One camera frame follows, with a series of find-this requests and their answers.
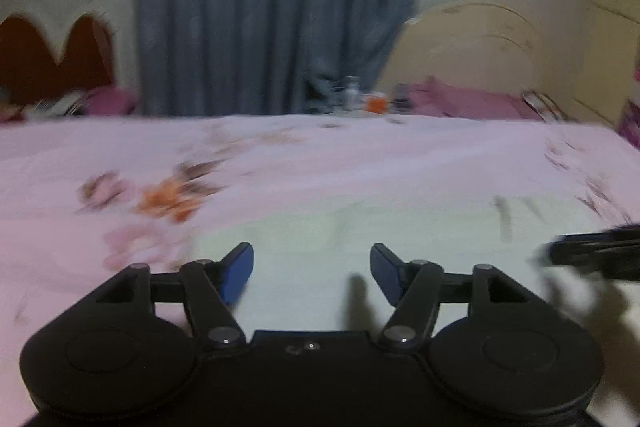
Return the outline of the magenta pillow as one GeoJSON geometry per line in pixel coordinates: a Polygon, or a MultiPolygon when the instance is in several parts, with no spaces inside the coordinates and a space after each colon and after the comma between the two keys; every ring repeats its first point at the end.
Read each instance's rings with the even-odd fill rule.
{"type": "Polygon", "coordinates": [[[408,100],[414,115],[473,120],[540,121],[540,117],[521,98],[449,86],[435,77],[410,83],[408,100]]]}
{"type": "Polygon", "coordinates": [[[127,116],[134,113],[136,100],[125,89],[101,87],[88,91],[79,101],[79,113],[91,117],[127,116]]]}

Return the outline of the blue grey curtain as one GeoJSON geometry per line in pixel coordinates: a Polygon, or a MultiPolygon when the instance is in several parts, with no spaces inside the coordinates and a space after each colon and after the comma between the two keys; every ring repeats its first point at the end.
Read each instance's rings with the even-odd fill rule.
{"type": "Polygon", "coordinates": [[[416,0],[137,0],[150,116],[328,113],[370,90],[416,0]]]}

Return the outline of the pile of clothes left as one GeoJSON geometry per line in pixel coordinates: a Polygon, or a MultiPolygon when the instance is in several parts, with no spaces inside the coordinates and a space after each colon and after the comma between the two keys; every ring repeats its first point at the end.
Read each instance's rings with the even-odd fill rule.
{"type": "Polygon", "coordinates": [[[84,115],[86,92],[72,91],[56,100],[40,100],[35,104],[19,106],[1,102],[1,122],[44,121],[84,115]]]}

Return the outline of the cream wardrobe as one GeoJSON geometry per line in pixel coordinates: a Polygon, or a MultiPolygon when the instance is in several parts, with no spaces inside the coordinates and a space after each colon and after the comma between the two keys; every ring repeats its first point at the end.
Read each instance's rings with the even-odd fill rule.
{"type": "Polygon", "coordinates": [[[639,0],[586,0],[570,80],[570,115],[613,129],[639,69],[639,0]]]}

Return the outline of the patterned cushion right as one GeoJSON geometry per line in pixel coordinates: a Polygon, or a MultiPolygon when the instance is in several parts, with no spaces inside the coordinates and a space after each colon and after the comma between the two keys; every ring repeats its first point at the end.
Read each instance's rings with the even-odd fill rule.
{"type": "Polygon", "coordinates": [[[565,113],[558,104],[544,93],[530,90],[522,94],[523,102],[533,110],[538,117],[549,124],[549,122],[567,121],[565,113]]]}

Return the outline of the pink floral bed sheet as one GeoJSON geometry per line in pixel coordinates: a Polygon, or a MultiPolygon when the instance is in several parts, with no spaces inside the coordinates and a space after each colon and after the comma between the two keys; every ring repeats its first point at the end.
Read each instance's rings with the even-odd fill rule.
{"type": "Polygon", "coordinates": [[[639,154],[589,124],[405,117],[74,119],[1,130],[1,421],[34,408],[27,338],[131,262],[167,271],[251,243],[235,315],[256,329],[379,329],[383,243],[450,272],[495,265],[591,329],[590,411],[639,421],[639,288],[544,263],[556,236],[639,218],[639,154]]]}

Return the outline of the orange box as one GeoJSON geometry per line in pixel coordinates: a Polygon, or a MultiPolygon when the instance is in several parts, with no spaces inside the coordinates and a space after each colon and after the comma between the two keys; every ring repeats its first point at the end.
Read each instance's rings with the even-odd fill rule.
{"type": "Polygon", "coordinates": [[[388,112],[388,98],[385,93],[370,92],[363,97],[363,109],[371,114],[386,114],[388,112]]]}

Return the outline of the magenta pillow right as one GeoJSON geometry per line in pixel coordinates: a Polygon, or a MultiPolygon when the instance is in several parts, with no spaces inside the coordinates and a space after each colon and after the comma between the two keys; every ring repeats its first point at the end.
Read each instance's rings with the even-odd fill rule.
{"type": "Polygon", "coordinates": [[[449,86],[435,77],[410,83],[408,100],[414,115],[473,120],[540,121],[540,117],[521,98],[449,86]]]}

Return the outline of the red heart headboard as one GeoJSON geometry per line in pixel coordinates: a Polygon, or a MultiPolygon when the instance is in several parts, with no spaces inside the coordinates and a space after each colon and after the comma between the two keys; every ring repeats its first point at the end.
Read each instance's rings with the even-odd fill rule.
{"type": "Polygon", "coordinates": [[[1,92],[10,104],[32,105],[114,83],[112,33],[103,20],[81,15],[58,53],[29,17],[11,15],[1,23],[1,92]]]}

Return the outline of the magenta pillow left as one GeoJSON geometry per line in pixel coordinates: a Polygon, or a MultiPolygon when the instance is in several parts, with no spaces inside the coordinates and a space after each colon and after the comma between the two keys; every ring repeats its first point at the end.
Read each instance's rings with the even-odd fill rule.
{"type": "Polygon", "coordinates": [[[134,113],[136,100],[125,89],[101,87],[88,91],[79,101],[79,113],[91,117],[127,116],[134,113]]]}

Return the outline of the cream knit sweater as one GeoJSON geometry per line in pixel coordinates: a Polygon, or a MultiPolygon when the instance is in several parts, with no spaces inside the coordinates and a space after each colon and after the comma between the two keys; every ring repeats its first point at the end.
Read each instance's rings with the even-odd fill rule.
{"type": "Polygon", "coordinates": [[[424,208],[325,202],[194,239],[192,259],[250,244],[254,268],[234,315],[245,332],[380,331],[416,267],[469,274],[491,265],[584,326],[605,371],[590,413],[605,426],[639,421],[639,287],[554,265],[547,247],[610,222],[553,196],[493,198],[424,208]]]}

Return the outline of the cream round headboard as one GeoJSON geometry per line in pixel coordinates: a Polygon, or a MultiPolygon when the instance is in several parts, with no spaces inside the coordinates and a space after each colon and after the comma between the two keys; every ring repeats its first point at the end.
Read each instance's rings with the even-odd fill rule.
{"type": "Polygon", "coordinates": [[[538,31],[508,6],[458,1],[434,6],[403,25],[374,89],[435,78],[448,86],[520,95],[541,87],[538,31]]]}

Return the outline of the white pump bottle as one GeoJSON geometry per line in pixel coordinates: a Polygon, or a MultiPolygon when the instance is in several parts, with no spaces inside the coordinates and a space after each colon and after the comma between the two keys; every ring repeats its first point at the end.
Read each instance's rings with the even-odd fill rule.
{"type": "Polygon", "coordinates": [[[359,79],[356,76],[345,78],[345,89],[343,95],[343,108],[345,112],[353,112],[360,105],[359,79]]]}

